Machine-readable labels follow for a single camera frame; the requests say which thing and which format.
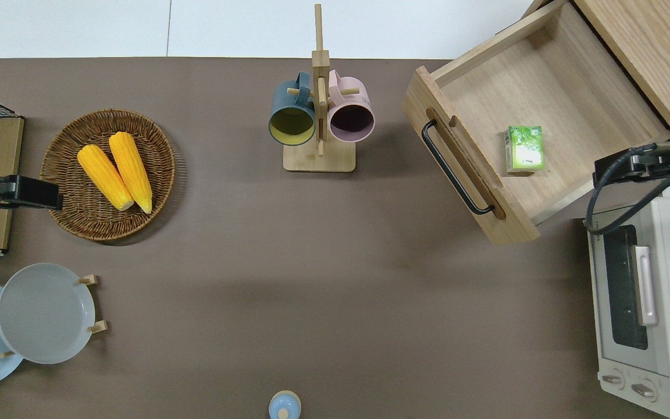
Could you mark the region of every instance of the table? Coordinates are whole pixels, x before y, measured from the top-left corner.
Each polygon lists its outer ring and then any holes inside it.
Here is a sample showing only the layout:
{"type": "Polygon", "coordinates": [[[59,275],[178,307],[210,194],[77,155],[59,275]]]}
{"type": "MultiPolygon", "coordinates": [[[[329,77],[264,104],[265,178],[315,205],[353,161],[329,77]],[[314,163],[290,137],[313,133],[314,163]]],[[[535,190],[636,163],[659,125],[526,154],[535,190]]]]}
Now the table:
{"type": "Polygon", "coordinates": [[[598,387],[587,196],[495,247],[412,132],[409,78],[444,63],[334,59],[377,127],[355,172],[314,174],[286,172],[266,132],[268,93],[308,59],[0,59],[0,103],[27,118],[22,175],[106,107],[157,122],[179,162],[165,211],[122,245],[15,211],[0,284],[35,262],[96,273],[110,329],[63,364],[25,361],[0,417],[262,418],[284,388],[317,419],[658,417],[598,387]]]}

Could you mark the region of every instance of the pink mug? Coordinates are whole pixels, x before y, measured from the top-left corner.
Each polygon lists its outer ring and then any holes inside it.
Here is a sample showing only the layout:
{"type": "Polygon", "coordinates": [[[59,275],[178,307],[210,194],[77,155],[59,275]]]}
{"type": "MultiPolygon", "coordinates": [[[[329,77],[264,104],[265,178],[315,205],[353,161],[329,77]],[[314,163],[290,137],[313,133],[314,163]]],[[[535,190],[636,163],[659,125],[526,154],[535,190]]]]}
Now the pink mug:
{"type": "Polygon", "coordinates": [[[327,124],[330,133],[341,141],[354,143],[367,138],[374,130],[374,112],[361,80],[340,77],[330,70],[330,103],[327,104],[327,124]],[[346,88],[358,88],[358,93],[343,95],[346,88]]]}

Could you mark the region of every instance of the wooden drawer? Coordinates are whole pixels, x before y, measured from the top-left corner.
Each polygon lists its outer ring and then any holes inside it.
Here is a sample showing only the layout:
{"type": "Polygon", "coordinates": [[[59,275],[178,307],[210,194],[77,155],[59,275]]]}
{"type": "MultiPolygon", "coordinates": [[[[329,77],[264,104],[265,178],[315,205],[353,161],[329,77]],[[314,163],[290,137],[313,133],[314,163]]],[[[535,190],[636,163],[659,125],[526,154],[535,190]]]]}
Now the wooden drawer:
{"type": "Polygon", "coordinates": [[[556,0],[441,69],[417,69],[402,103],[412,127],[495,244],[536,239],[593,188],[593,162],[670,131],[566,0],[556,0]],[[436,126],[426,124],[436,121],[436,126]],[[505,171],[503,131],[540,125],[547,169],[505,171]],[[494,206],[491,212],[479,210],[494,206]]]}

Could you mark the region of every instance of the yellow corn cob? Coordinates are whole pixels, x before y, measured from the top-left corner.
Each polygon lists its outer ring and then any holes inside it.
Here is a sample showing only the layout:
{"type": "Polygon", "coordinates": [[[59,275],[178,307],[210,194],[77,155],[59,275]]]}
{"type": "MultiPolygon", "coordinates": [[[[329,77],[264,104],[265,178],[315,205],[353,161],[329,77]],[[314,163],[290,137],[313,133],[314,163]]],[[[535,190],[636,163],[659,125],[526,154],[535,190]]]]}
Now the yellow corn cob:
{"type": "Polygon", "coordinates": [[[110,137],[110,151],[117,170],[136,204],[147,214],[151,213],[151,186],[141,162],[136,143],[130,133],[117,132],[110,137]]]}
{"type": "Polygon", "coordinates": [[[77,160],[87,176],[117,210],[125,211],[133,205],[131,194],[117,174],[115,166],[98,146],[85,145],[77,153],[77,160]]]}

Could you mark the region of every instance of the white floor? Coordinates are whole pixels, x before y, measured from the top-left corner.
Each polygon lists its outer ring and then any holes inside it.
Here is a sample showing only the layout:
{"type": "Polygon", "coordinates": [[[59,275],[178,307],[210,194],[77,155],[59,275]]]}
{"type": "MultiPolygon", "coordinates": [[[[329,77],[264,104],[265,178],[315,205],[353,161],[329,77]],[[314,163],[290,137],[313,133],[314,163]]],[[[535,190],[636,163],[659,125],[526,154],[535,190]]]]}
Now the white floor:
{"type": "MultiPolygon", "coordinates": [[[[530,0],[319,0],[332,58],[451,59],[521,18],[530,0]]],[[[0,0],[0,58],[309,58],[314,2],[0,0]]]]}

